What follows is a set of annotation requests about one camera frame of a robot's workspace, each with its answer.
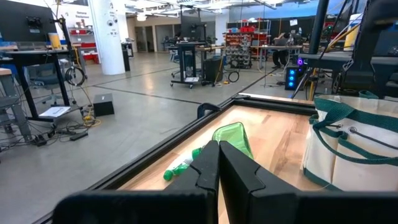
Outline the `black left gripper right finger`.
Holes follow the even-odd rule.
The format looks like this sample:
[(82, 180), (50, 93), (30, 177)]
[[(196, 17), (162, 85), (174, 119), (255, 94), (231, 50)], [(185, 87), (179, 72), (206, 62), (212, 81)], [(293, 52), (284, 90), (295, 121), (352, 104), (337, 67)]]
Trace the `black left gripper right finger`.
[(226, 141), (220, 182), (230, 224), (398, 224), (398, 192), (302, 191)]

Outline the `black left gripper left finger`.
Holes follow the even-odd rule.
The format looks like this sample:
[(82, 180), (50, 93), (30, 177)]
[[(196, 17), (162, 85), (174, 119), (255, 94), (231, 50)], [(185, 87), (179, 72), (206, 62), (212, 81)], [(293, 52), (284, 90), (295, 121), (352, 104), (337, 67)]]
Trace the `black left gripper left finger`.
[(163, 190), (87, 190), (61, 200), (52, 224), (218, 224), (220, 146), (209, 141)]

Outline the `green plastic spray bottle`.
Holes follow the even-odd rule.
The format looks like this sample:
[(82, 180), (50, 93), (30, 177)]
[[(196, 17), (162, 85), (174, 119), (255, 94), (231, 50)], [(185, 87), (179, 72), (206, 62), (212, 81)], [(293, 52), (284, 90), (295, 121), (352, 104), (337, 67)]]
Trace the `green plastic spray bottle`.
[[(227, 141), (233, 145), (236, 149), (247, 155), (249, 158), (254, 159), (249, 140), (244, 128), (243, 123), (236, 122), (226, 126), (218, 128), (212, 135), (213, 141)], [(190, 164), (201, 154), (203, 147), (186, 151), (179, 155), (169, 166), (166, 168), (163, 178), (166, 181), (170, 181), (175, 176), (179, 176), (183, 173)]]

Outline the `canvas gardening bag green trim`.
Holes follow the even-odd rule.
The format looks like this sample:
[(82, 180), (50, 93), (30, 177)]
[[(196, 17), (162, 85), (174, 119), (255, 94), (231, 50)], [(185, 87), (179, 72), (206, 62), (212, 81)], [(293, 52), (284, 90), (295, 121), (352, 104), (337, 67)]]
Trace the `canvas gardening bag green trim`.
[(318, 95), (303, 174), (330, 190), (398, 191), (398, 101)]

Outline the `black power adapter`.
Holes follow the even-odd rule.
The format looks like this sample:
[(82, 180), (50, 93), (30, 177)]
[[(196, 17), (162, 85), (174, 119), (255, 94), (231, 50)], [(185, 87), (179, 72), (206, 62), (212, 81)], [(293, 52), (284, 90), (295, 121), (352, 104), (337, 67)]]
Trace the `black power adapter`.
[(86, 131), (84, 131), (84, 132), (77, 133), (77, 134), (74, 134), (74, 135), (70, 136), (69, 140), (77, 141), (77, 140), (79, 140), (81, 138), (84, 138), (86, 136), (88, 136), (88, 133)]

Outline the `black box on floor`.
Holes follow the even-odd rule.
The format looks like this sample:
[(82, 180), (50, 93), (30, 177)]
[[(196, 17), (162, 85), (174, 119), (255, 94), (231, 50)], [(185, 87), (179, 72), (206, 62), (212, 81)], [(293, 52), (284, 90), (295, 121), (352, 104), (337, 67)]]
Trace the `black box on floor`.
[(111, 93), (95, 95), (93, 109), (96, 117), (114, 114), (113, 95)]

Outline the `computer tower blue lights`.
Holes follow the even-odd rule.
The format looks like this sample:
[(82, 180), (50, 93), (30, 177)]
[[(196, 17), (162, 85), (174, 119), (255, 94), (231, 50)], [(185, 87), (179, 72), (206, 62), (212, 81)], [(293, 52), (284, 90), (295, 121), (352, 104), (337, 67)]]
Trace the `computer tower blue lights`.
[(285, 90), (295, 90), (299, 84), (301, 68), (298, 66), (286, 67)]

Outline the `black cart with monitor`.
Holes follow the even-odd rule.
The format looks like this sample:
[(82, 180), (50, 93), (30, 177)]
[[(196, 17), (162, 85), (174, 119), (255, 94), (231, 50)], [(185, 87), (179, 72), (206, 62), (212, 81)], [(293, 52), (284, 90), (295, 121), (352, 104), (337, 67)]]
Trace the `black cart with monitor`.
[(195, 84), (215, 86), (222, 72), (222, 58), (207, 58), (210, 52), (223, 50), (224, 46), (215, 45), (206, 35), (206, 23), (200, 16), (180, 17), (180, 35), (176, 44), (171, 47), (177, 53), (179, 64), (179, 78), (172, 74), (170, 86), (175, 84), (188, 85), (193, 88)]

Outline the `shelving with red bins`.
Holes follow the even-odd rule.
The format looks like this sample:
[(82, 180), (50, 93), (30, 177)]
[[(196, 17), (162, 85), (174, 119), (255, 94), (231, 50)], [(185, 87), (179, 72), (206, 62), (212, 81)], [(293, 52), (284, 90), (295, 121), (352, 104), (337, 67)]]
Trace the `shelving with red bins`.
[(227, 23), (224, 35), (226, 61), (231, 68), (249, 69), (257, 62), (257, 69), (264, 68), (265, 46), (270, 43), (268, 21), (245, 24)]

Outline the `person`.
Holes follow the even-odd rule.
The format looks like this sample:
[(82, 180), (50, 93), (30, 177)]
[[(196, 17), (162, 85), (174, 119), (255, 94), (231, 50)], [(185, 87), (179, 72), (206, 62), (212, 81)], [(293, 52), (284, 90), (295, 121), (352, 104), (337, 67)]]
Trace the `person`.
[(287, 65), (288, 50), (285, 48), (289, 42), (290, 33), (282, 33), (274, 38), (274, 45), (277, 47), (272, 53), (273, 68), (281, 68)]

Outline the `white paper sheet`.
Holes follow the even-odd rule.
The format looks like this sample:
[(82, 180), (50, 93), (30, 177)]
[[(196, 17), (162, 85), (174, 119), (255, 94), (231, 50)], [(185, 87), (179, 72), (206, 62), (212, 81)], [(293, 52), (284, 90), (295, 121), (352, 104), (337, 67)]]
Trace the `white paper sheet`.
[(50, 107), (48, 110), (39, 114), (39, 116), (40, 117), (58, 118), (59, 116), (62, 116), (66, 112), (70, 111), (70, 109), (71, 109), (70, 106), (54, 106), (54, 107)]

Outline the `white round column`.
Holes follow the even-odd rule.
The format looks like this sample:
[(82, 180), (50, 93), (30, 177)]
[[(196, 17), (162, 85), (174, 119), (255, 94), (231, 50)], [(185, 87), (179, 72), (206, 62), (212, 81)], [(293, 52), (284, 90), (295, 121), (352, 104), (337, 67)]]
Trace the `white round column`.
[(125, 72), (123, 51), (119, 33), (119, 20), (113, 0), (88, 0), (96, 48), (104, 75), (119, 75)]

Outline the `black pole stand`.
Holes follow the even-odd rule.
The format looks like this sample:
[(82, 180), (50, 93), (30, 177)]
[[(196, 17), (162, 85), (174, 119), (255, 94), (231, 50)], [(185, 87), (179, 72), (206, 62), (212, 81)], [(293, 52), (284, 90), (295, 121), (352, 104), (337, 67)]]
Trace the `black pole stand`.
[(309, 46), (309, 54), (317, 54), (320, 45), (320, 37), (322, 34), (323, 24), (325, 21), (329, 0), (319, 0), (317, 14), (313, 25), (312, 36)]

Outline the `grey office chair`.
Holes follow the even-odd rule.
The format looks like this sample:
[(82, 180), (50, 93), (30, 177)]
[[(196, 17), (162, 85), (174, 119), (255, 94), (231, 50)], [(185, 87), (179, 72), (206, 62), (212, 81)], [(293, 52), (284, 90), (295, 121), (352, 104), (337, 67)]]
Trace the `grey office chair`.
[(50, 91), (50, 96), (41, 99), (39, 102), (46, 104), (50, 101), (51, 106), (57, 106), (57, 100), (63, 97), (54, 93), (54, 89), (59, 86), (57, 71), (52, 63), (30, 65), (25, 67), (24, 75), (29, 85), (35, 89), (43, 88)]

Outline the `grey metal desk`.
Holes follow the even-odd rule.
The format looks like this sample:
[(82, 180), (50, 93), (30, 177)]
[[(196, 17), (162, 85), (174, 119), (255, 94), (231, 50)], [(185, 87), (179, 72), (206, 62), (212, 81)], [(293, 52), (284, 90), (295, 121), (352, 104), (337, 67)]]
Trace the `grey metal desk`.
[(33, 139), (22, 109), (21, 96), (14, 88), (10, 69), (0, 68), (0, 85), (4, 90), (4, 96), (1, 96), (0, 89), (0, 126), (16, 124), (25, 142), (31, 142)]

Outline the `yellow cup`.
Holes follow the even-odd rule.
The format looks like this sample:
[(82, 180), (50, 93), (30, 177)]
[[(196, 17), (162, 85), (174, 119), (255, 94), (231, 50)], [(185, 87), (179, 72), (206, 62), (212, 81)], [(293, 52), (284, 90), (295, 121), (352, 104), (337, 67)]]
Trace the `yellow cup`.
[(61, 41), (60, 41), (59, 35), (57, 33), (48, 33), (48, 37), (49, 37), (50, 44), (53, 49), (61, 49), (62, 48)]

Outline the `black desk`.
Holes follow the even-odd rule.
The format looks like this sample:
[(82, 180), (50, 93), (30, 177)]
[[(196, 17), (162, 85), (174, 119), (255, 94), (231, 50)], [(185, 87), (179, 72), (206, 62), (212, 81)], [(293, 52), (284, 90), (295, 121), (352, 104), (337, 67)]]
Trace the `black desk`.
[(24, 67), (31, 65), (40, 65), (46, 63), (53, 63), (55, 66), (55, 71), (57, 75), (58, 85), (61, 90), (62, 99), (65, 106), (70, 106), (68, 94), (65, 88), (65, 79), (62, 75), (61, 67), (59, 64), (59, 58), (63, 56), (69, 56), (68, 50), (29, 50), (29, 51), (13, 51), (6, 52), (7, 57), (0, 59), (0, 65), (14, 65), (17, 71), (17, 77), (19, 79), (20, 85), (22, 86), (26, 102), (29, 106), (31, 116), (27, 119), (31, 121), (43, 121), (43, 122), (53, 122), (53, 118), (41, 118), (37, 112), (37, 108), (34, 103), (34, 99), (30, 92), (28, 81), (24, 75)]

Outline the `black monitor panel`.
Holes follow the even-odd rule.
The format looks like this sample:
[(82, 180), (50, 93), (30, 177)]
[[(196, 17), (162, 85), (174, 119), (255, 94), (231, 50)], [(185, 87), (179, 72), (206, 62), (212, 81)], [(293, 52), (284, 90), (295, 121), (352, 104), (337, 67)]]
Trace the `black monitor panel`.
[(5, 42), (45, 42), (57, 33), (48, 7), (0, 0), (0, 39)]

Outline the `black aluminium table frame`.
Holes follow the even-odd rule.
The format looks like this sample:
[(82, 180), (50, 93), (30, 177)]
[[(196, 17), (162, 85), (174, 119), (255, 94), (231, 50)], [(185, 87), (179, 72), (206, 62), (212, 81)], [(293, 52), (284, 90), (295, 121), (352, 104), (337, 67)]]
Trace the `black aluminium table frame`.
[(313, 114), (311, 101), (239, 93), (220, 104), (218, 111), (192, 121), (91, 189), (163, 189), (168, 183), (162, 175), (174, 159), (205, 145), (220, 126), (240, 121), (258, 163), (301, 190), (316, 190), (318, 185), (303, 175), (301, 163), (308, 118)]

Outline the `black frame clamp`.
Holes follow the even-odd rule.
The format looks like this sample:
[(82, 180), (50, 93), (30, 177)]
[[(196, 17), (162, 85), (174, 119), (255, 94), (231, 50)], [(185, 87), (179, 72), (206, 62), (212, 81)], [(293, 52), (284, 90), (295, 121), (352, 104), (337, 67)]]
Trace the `black frame clamp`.
[(218, 105), (212, 103), (202, 103), (197, 108), (197, 119), (204, 117), (206, 111), (220, 111), (221, 108)]

